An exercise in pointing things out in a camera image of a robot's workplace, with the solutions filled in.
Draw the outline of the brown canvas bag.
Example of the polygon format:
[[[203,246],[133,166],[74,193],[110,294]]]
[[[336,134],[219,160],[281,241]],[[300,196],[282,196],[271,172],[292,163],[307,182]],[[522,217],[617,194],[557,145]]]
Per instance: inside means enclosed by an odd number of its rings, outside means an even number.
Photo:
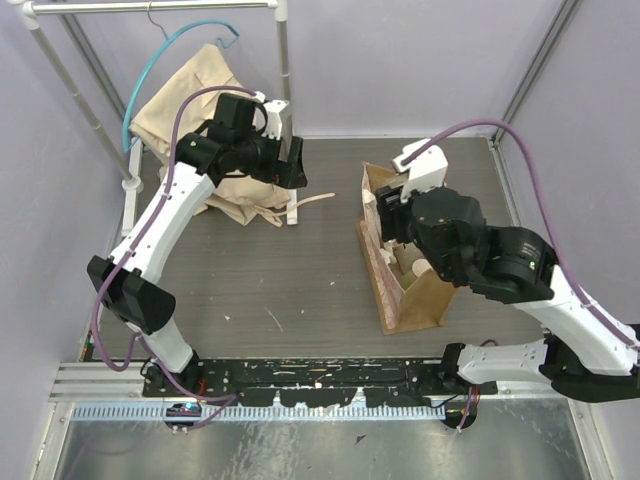
[[[424,255],[413,244],[381,240],[374,192],[394,176],[386,167],[363,165],[361,194],[363,216],[356,221],[360,245],[368,268],[384,334],[440,327],[457,289],[431,269],[403,290],[399,279],[407,267]]]

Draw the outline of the green lotion pump bottle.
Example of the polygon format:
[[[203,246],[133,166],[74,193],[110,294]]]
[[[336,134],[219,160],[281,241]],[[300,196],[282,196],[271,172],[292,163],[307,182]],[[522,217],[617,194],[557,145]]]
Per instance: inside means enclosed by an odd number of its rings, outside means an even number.
[[[424,259],[419,258],[414,260],[407,269],[402,273],[399,279],[399,284],[403,290],[408,290],[425,272],[432,269],[430,263]]]

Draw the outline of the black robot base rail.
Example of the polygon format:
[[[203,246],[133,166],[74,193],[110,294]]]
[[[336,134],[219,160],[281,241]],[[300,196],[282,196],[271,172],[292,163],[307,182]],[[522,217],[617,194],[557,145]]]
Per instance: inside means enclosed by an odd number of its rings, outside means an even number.
[[[368,408],[434,407],[438,397],[452,400],[470,388],[422,358],[200,359],[176,376],[179,387],[152,360],[140,373],[145,398],[231,397],[244,407],[345,407],[358,395]]]

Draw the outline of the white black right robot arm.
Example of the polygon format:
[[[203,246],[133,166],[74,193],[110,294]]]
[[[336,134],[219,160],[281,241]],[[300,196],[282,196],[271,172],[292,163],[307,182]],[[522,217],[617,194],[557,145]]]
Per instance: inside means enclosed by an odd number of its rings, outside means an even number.
[[[375,198],[383,240],[414,245],[442,281],[511,305],[548,331],[522,345],[447,345],[438,370],[444,390],[507,381],[547,384],[587,403],[638,398],[636,353],[598,324],[540,235],[488,225],[477,199],[444,186],[408,200],[384,186]]]

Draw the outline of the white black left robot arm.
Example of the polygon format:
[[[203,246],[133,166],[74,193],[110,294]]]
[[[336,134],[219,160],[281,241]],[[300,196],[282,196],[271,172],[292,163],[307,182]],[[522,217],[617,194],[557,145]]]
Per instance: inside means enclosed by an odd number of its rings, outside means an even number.
[[[293,137],[286,160],[280,158],[290,104],[267,100],[242,87],[215,87],[213,117],[182,133],[180,124],[190,104],[208,94],[191,94],[179,107],[172,125],[166,174],[143,214],[121,243],[101,258],[93,257],[87,273],[96,290],[91,333],[102,360],[115,363],[99,337],[99,317],[109,310],[149,348],[166,370],[164,383],[178,396],[194,393],[200,384],[195,350],[184,340],[176,321],[175,297],[159,287],[166,261],[189,220],[206,198],[226,180],[255,180],[283,189],[307,184],[302,166],[303,141]]]

